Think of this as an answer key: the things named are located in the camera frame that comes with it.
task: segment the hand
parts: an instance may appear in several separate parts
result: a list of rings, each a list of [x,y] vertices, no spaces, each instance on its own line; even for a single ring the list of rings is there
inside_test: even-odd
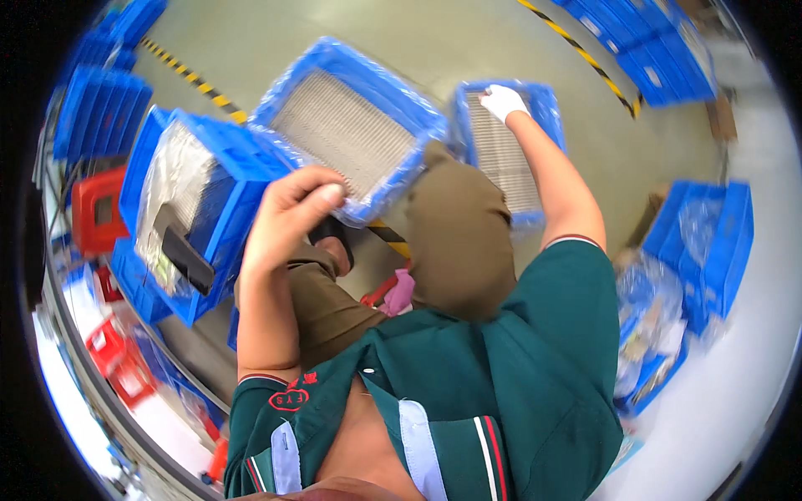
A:
[[[271,183],[245,244],[240,275],[259,277],[286,266],[303,237],[343,204],[345,182],[331,169],[307,165]]]
[[[520,98],[520,94],[509,87],[491,85],[485,91],[485,95],[479,97],[479,103],[505,125],[507,123],[507,115],[513,111],[523,111],[531,116],[526,109],[524,100]]]

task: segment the leg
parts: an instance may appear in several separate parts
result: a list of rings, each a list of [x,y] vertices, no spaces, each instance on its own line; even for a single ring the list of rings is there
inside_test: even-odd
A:
[[[339,266],[325,250],[303,244],[287,268],[303,370],[330,360],[387,319],[334,282]]]
[[[427,145],[423,160],[427,172],[407,210],[413,304],[487,320],[516,284],[504,194],[440,141]]]

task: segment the forearm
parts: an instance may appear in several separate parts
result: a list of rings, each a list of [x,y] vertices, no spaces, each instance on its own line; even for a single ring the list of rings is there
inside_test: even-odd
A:
[[[300,358],[298,323],[286,268],[269,273],[243,273],[239,309],[237,368],[240,378],[257,371],[284,373],[296,368]]]
[[[543,245],[565,234],[578,234],[606,249],[602,212],[565,153],[523,111],[510,113],[506,124],[518,140],[537,184],[546,218]]]

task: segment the striped sleeve cuff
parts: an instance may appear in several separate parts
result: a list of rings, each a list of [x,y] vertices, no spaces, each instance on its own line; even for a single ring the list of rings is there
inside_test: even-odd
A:
[[[244,376],[242,379],[240,379],[239,382],[237,382],[237,385],[239,386],[246,381],[254,381],[258,379],[277,382],[280,385],[287,386],[287,381],[284,381],[281,378],[277,378],[276,376],[271,376],[270,374],[248,374],[247,376]]]
[[[587,236],[582,236],[582,235],[563,235],[563,236],[558,236],[557,238],[555,238],[554,240],[549,242],[549,244],[546,245],[545,248],[549,248],[554,244],[559,244],[560,242],[565,242],[565,241],[568,241],[568,240],[579,240],[581,242],[587,242],[587,243],[589,243],[591,245],[595,245],[596,247],[602,248],[592,238],[588,238]]]

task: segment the pink cloth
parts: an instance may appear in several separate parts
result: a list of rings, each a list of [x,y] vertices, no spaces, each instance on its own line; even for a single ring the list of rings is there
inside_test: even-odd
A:
[[[412,290],[415,288],[415,279],[409,276],[406,268],[395,270],[399,283],[384,295],[384,303],[379,311],[388,317],[395,317],[412,309]]]

